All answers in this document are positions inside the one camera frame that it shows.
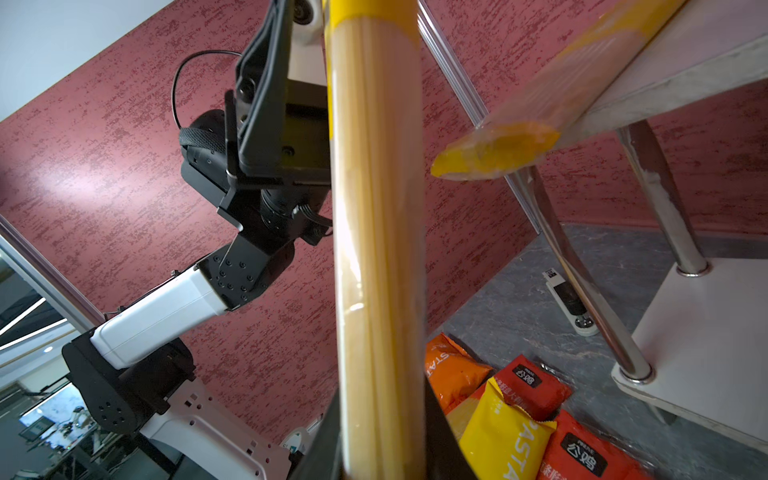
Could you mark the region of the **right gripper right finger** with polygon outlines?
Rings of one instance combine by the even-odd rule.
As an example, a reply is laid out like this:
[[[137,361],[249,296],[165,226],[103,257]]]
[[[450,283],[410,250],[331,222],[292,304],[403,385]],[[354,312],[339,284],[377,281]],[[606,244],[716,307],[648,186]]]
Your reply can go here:
[[[430,480],[475,480],[427,379],[424,379],[426,468]]]

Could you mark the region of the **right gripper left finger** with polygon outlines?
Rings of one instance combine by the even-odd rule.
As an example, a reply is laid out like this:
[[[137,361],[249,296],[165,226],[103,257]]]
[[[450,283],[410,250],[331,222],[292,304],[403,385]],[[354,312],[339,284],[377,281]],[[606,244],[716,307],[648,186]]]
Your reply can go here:
[[[306,454],[292,461],[288,480],[342,478],[342,437],[339,392],[331,399],[317,435]]]

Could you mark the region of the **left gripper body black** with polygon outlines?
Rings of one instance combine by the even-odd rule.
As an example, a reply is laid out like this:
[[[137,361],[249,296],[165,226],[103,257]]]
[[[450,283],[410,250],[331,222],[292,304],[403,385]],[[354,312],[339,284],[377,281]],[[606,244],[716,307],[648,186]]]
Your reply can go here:
[[[328,186],[329,107],[318,1],[272,1],[227,94],[228,175],[241,186]]]

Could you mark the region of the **yellow spaghetti pack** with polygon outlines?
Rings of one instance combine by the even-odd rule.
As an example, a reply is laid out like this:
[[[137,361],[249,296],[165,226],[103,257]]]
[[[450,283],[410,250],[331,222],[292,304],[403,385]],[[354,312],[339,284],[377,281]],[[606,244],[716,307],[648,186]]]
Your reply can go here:
[[[346,479],[426,475],[422,83],[413,1],[328,1]]]
[[[683,5],[681,0],[615,4],[474,131],[438,154],[431,174],[490,180],[533,165]]]
[[[447,414],[461,452],[479,479],[535,479],[555,421],[539,422],[506,403],[494,378],[482,395],[471,396]]]

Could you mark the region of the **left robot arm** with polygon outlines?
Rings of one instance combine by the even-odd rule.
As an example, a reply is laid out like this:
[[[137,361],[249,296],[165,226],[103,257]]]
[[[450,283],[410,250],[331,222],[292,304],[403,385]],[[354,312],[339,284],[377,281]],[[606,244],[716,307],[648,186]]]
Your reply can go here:
[[[62,350],[101,427],[162,442],[218,479],[291,479],[300,461],[213,397],[181,337],[263,295],[297,240],[330,233],[323,20],[317,1],[271,2],[223,108],[179,130],[182,177],[237,229],[234,240]]]

